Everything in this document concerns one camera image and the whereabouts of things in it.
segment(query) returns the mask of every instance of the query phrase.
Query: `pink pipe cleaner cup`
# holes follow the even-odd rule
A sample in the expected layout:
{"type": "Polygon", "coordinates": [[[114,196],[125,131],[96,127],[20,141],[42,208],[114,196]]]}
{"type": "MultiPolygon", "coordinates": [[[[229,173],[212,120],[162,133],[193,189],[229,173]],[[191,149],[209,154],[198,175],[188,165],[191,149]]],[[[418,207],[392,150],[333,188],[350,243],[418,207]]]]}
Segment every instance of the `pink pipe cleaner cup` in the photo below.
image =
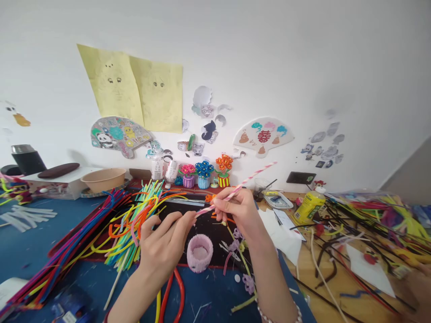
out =
{"type": "Polygon", "coordinates": [[[192,272],[199,274],[208,268],[212,258],[212,242],[206,235],[195,235],[187,246],[187,263],[192,272]]]}

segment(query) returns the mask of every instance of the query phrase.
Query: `wooden table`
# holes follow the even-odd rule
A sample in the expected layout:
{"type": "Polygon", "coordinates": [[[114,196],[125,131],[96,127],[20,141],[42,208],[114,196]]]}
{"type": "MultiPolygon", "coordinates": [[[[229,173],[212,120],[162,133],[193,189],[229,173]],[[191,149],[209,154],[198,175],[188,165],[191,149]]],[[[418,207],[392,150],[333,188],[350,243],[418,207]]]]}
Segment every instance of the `wooden table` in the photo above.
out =
{"type": "MultiPolygon", "coordinates": [[[[295,199],[299,196],[303,197],[304,194],[301,193],[284,193],[284,195],[290,199],[291,201],[295,201],[295,199]]],[[[270,208],[265,200],[258,203],[259,207],[262,210],[266,210],[267,208],[270,208]]],[[[286,212],[290,218],[293,216],[292,211],[286,212]]],[[[304,235],[307,242],[302,243],[301,252],[299,254],[298,259],[298,267],[299,267],[299,280],[304,282],[307,286],[311,288],[315,288],[320,282],[321,279],[315,278],[315,266],[313,264],[312,256],[311,256],[311,249],[310,249],[310,239],[311,239],[311,233],[310,231],[306,231],[305,229],[300,229],[301,233],[304,235]]],[[[328,236],[322,236],[323,239],[327,240],[328,236]]],[[[322,241],[316,240],[315,242],[319,243],[320,245],[323,244],[322,241]]],[[[354,241],[352,243],[349,243],[355,248],[364,251],[365,250],[365,244],[363,244],[360,241],[354,241]]],[[[316,258],[318,257],[321,248],[314,243],[314,253],[316,258]]],[[[399,259],[393,257],[392,255],[386,253],[383,251],[385,255],[387,255],[389,258],[393,260],[393,262],[400,262],[399,259]]],[[[320,263],[320,270],[322,271],[322,274],[324,277],[328,277],[333,272],[333,264],[329,261],[330,257],[328,254],[324,254],[322,261],[320,263]]],[[[296,276],[296,268],[295,266],[287,260],[285,257],[285,261],[293,274],[293,276],[296,276]]],[[[345,260],[347,266],[350,266],[349,261],[345,260]]],[[[397,322],[398,318],[395,314],[384,308],[381,304],[379,304],[374,298],[372,298],[370,295],[362,295],[360,298],[348,298],[348,297],[340,297],[340,293],[348,293],[348,294],[356,294],[358,290],[363,290],[361,286],[350,276],[350,274],[347,272],[345,268],[343,268],[340,264],[337,263],[337,275],[328,283],[328,286],[330,287],[335,299],[337,300],[338,304],[340,305],[341,309],[348,312],[350,315],[354,316],[355,318],[359,319],[363,322],[397,322]]],[[[397,278],[388,275],[389,280],[391,282],[392,288],[394,289],[395,294],[398,297],[401,297],[403,300],[407,301],[410,305],[413,307],[416,307],[416,303],[414,298],[412,297],[411,293],[405,288],[404,284],[399,281],[397,278]]],[[[343,322],[340,314],[338,313],[337,309],[331,307],[330,305],[326,304],[323,300],[321,300],[318,296],[312,294],[310,291],[308,291],[306,288],[302,287],[300,284],[298,284],[301,290],[310,296],[310,308],[316,318],[316,321],[319,323],[337,323],[337,322],[343,322]]],[[[329,293],[327,292],[326,288],[324,286],[319,287],[316,292],[321,294],[323,297],[328,299],[332,302],[329,293]]],[[[387,294],[381,293],[380,294],[389,304],[391,304],[393,307],[395,307],[400,313],[408,312],[408,308],[404,306],[399,300],[394,299],[387,294]]]]}

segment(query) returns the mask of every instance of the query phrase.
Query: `glue bottle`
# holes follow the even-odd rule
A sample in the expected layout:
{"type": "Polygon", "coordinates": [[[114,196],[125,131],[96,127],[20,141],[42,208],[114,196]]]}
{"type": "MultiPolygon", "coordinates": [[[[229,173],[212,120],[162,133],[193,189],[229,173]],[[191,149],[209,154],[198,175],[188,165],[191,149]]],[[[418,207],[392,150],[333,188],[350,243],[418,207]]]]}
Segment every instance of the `glue bottle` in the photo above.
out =
{"type": "Polygon", "coordinates": [[[151,162],[151,178],[152,180],[161,180],[163,178],[163,159],[162,151],[157,151],[152,156],[151,162]]]}
{"type": "Polygon", "coordinates": [[[315,191],[309,191],[305,197],[304,202],[296,210],[294,216],[301,224],[312,224],[314,214],[325,204],[326,199],[325,195],[323,195],[326,190],[317,186],[315,191]]]}
{"type": "Polygon", "coordinates": [[[165,188],[170,189],[172,183],[175,182],[176,177],[178,175],[178,162],[171,160],[169,162],[169,166],[167,167],[166,175],[165,175],[165,188]]]}

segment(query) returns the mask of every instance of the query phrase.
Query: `table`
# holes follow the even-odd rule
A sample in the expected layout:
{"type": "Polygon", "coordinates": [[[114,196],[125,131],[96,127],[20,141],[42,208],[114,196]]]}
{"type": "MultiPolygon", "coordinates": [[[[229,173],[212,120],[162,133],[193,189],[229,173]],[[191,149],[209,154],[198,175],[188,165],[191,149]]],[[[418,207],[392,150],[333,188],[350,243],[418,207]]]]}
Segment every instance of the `table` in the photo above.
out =
{"type": "MultiPolygon", "coordinates": [[[[82,221],[98,204],[103,202],[105,197],[93,199],[78,199],[76,201],[40,199],[34,201],[32,208],[54,209],[58,215],[48,222],[38,223],[38,227],[20,233],[12,226],[0,227],[0,257],[3,259],[0,270],[0,282],[11,278],[19,277],[30,279],[48,261],[46,257],[52,246],[72,230],[82,221]]],[[[0,206],[0,214],[9,211],[10,202],[0,206]]],[[[288,285],[299,290],[296,282],[290,274],[286,263],[280,254],[280,264],[285,274],[288,285]]],[[[110,306],[118,297],[121,289],[126,283],[129,275],[135,270],[121,274],[117,288],[110,306]]],[[[182,322],[193,322],[194,313],[201,305],[212,302],[209,313],[203,318],[198,317],[198,322],[261,322],[260,315],[255,304],[248,306],[234,314],[230,309],[243,303],[250,298],[245,291],[243,284],[234,281],[234,276],[239,271],[227,271],[223,276],[223,270],[208,268],[201,274],[195,274],[187,267],[179,267],[179,272],[185,285],[185,307],[182,322]]],[[[111,286],[116,277],[116,271],[95,262],[78,262],[73,266],[68,276],[56,287],[51,294],[54,297],[63,287],[76,285],[84,290],[92,302],[88,305],[88,310],[92,313],[94,322],[101,322],[105,316],[103,306],[111,286]]],[[[291,293],[293,299],[301,307],[304,321],[315,322],[311,311],[307,307],[301,294],[291,293]]],[[[165,322],[172,322],[178,311],[180,302],[180,291],[174,280],[169,302],[165,313],[165,322]]],[[[50,312],[52,301],[48,301],[44,308],[39,311],[26,311],[17,315],[12,314],[6,322],[37,322],[49,323],[53,320],[50,312]]],[[[155,319],[155,301],[144,314],[141,322],[153,322],[155,319]]]]}
{"type": "MultiPolygon", "coordinates": [[[[305,194],[284,193],[284,195],[291,201],[295,201],[297,197],[303,197],[305,194]]],[[[259,203],[259,207],[262,210],[266,210],[267,208],[270,208],[269,206],[266,205],[264,201],[259,203]]],[[[293,215],[292,211],[287,211],[286,213],[292,218],[292,215],[293,215]]],[[[301,229],[300,231],[301,233],[303,233],[307,242],[302,243],[301,252],[299,254],[299,260],[298,260],[299,279],[302,282],[304,282],[306,285],[314,289],[317,286],[317,284],[321,282],[321,279],[315,278],[314,276],[315,266],[312,261],[311,249],[310,249],[311,233],[304,229],[301,229]]],[[[361,248],[364,248],[365,246],[363,243],[359,241],[352,242],[351,244],[359,250],[361,248]]],[[[321,248],[318,247],[316,244],[314,244],[313,248],[314,248],[314,253],[317,257],[318,254],[320,253],[321,248]]],[[[391,258],[394,262],[399,262],[399,260],[397,260],[392,255],[388,254],[387,252],[383,252],[383,253],[389,258],[391,258]]],[[[324,277],[327,277],[333,271],[333,265],[331,262],[329,262],[329,258],[330,258],[329,255],[324,254],[319,267],[324,277]]],[[[286,257],[285,257],[285,261],[288,264],[288,267],[291,273],[294,276],[296,276],[295,266],[289,260],[287,260],[286,257]]],[[[354,317],[356,317],[357,319],[363,322],[396,322],[398,320],[398,318],[393,313],[385,309],[369,295],[363,295],[361,296],[361,298],[358,298],[358,299],[339,297],[340,293],[356,294],[358,290],[363,290],[363,289],[355,282],[355,280],[350,276],[350,274],[344,268],[342,268],[338,264],[337,264],[337,268],[338,268],[338,273],[336,277],[333,278],[328,283],[328,285],[335,299],[339,302],[339,305],[342,310],[348,312],[349,314],[353,315],[354,317]]],[[[417,304],[415,304],[414,298],[412,298],[411,293],[405,288],[403,283],[390,275],[388,275],[388,277],[396,295],[401,297],[405,301],[408,301],[409,304],[415,307],[417,304]]],[[[335,308],[332,308],[331,306],[326,304],[323,300],[313,295],[306,288],[302,287],[301,285],[299,286],[304,293],[310,296],[310,299],[311,299],[310,307],[316,320],[319,323],[343,322],[341,316],[339,315],[338,311],[335,308]]],[[[319,287],[316,290],[316,292],[324,296],[326,299],[331,300],[324,286],[319,287]]],[[[408,310],[408,308],[402,305],[400,301],[384,293],[381,293],[380,295],[388,303],[390,303],[393,307],[395,307],[399,312],[402,313],[408,310]]]]}

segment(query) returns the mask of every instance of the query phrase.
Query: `panda drawing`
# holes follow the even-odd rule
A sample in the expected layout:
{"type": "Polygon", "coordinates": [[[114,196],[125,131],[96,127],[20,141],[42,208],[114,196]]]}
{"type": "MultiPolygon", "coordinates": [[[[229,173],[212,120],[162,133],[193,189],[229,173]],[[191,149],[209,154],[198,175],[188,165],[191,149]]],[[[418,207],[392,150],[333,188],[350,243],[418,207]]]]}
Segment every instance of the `panda drawing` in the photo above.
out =
{"type": "Polygon", "coordinates": [[[96,134],[97,140],[99,140],[100,147],[102,148],[114,148],[115,141],[112,141],[111,137],[108,134],[105,133],[97,133],[96,134]]]}

